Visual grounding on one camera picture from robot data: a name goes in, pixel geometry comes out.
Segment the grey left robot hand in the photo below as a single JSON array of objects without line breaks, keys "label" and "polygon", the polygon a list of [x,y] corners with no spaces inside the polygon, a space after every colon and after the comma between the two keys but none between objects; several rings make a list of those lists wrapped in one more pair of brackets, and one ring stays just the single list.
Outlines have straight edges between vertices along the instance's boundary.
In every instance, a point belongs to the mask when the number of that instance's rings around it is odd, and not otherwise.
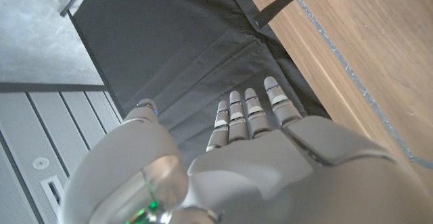
[{"label": "grey left robot hand", "polygon": [[220,102],[206,152],[185,166],[150,99],[81,161],[60,223],[431,223],[432,197],[390,152],[303,117],[269,76]]}]

